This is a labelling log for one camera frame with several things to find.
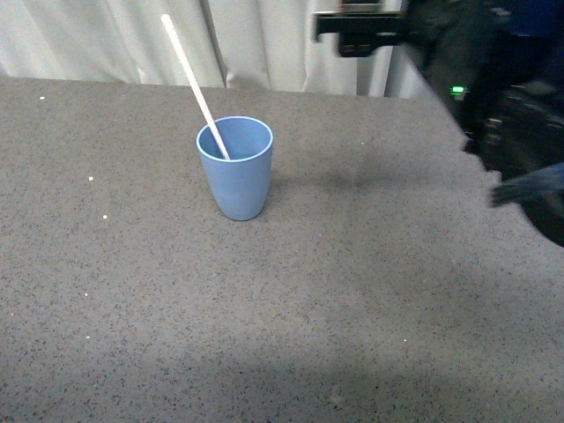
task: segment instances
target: green light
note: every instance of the green light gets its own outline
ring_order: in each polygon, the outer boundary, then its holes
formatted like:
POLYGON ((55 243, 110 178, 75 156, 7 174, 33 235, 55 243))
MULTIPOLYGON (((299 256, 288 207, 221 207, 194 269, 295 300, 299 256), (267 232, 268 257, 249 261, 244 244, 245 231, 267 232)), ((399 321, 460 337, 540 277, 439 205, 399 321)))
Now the green light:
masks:
POLYGON ((450 88, 450 93, 452 95, 459 95, 462 94, 463 92, 464 92, 464 87, 460 85, 454 85, 453 87, 450 88))

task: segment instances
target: table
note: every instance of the table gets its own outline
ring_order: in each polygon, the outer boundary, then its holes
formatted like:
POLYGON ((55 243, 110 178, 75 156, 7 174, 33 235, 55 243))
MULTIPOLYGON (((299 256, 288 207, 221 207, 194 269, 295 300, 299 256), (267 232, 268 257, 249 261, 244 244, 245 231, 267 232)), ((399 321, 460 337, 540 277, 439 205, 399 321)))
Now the table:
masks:
POLYGON ((562 250, 432 101, 206 89, 275 134, 224 218, 188 87, 0 80, 0 420, 562 421, 562 250))

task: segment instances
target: blue cup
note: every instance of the blue cup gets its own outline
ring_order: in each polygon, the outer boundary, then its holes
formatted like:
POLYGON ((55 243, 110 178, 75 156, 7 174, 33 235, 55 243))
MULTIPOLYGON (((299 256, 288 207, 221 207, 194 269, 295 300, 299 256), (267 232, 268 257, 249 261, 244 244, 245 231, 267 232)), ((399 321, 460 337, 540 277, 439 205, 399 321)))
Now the blue cup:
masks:
POLYGON ((215 122, 231 159, 223 159, 210 127, 204 126, 196 144, 211 192, 228 218, 253 219, 264 208, 271 182, 272 131, 252 117, 215 122))

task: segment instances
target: white straw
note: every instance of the white straw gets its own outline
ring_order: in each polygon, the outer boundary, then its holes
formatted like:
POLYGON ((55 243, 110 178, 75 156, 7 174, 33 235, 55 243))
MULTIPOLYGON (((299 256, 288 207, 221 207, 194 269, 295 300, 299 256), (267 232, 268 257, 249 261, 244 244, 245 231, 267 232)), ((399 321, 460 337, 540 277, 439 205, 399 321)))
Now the white straw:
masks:
POLYGON ((197 84, 196 77, 194 76, 194 72, 192 68, 190 68, 190 63, 188 62, 188 57, 184 53, 184 49, 182 48, 182 44, 178 38, 178 34, 176 33, 173 25, 173 21, 170 19, 168 15, 162 15, 160 17, 162 25, 165 26, 167 30, 168 38, 170 42, 173 44, 174 52, 178 56, 178 60, 184 69, 184 73, 186 74, 186 78, 190 82, 190 87, 196 96, 197 104, 202 109, 202 113, 204 114, 205 120, 208 122, 208 126, 210 127, 211 134, 215 138, 215 142, 218 144, 219 150, 221 151, 221 155, 225 160, 230 160, 229 154, 227 153, 227 149, 223 144, 223 140, 221 139, 221 135, 219 134, 218 127, 215 126, 215 122, 213 121, 212 113, 210 113, 210 109, 208 108, 207 103, 205 102, 204 95, 202 94, 202 90, 200 90, 200 85, 197 84))

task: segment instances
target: black robotic arm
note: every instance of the black robotic arm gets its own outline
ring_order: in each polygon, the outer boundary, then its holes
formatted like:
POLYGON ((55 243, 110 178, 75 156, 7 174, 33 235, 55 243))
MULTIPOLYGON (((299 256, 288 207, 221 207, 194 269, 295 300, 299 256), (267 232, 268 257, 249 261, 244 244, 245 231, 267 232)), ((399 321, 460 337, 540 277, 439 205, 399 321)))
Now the black robotic arm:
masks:
POLYGON ((404 43, 468 137, 465 150, 501 173, 492 205, 519 203, 564 247, 564 0, 411 0, 380 12, 345 0, 315 15, 343 57, 404 43))

